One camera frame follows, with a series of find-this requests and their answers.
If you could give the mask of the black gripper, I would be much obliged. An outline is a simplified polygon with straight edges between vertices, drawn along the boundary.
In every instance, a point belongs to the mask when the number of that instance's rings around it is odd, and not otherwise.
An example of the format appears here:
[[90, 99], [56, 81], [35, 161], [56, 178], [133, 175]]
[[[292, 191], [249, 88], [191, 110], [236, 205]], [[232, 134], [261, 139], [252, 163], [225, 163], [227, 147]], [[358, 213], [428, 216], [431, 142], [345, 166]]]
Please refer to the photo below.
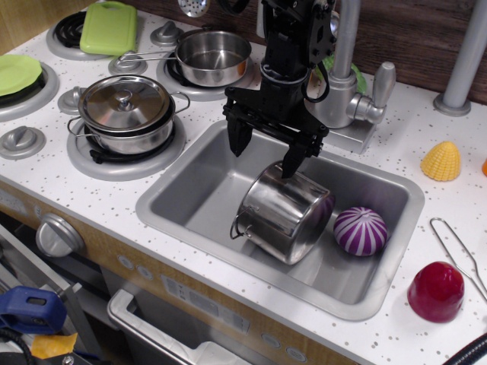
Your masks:
[[[323, 65], [318, 69], [328, 76]], [[232, 153], [239, 157], [250, 143], [254, 130], [265, 133], [289, 146], [282, 161], [282, 178], [289, 179], [296, 173], [306, 157], [317, 156], [329, 129], [314, 117], [305, 103], [319, 103], [326, 99], [329, 87], [312, 98], [307, 95], [311, 71], [302, 77], [288, 80], [262, 65], [261, 85], [258, 90], [227, 87], [227, 102], [223, 114], [228, 122], [228, 140]]]

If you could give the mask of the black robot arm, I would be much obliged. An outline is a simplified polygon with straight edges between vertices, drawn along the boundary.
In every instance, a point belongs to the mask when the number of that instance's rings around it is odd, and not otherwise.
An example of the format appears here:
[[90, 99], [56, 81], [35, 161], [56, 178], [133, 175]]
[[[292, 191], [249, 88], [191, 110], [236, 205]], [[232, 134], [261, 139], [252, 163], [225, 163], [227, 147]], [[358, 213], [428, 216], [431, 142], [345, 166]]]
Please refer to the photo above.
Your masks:
[[313, 116], [306, 103], [319, 103], [325, 90], [307, 93], [310, 74], [331, 53], [331, 1], [264, 1], [266, 52], [260, 64], [259, 90], [227, 87], [223, 114], [230, 149], [240, 156], [257, 130], [288, 145], [282, 178], [292, 177], [307, 157], [317, 156], [329, 129]]

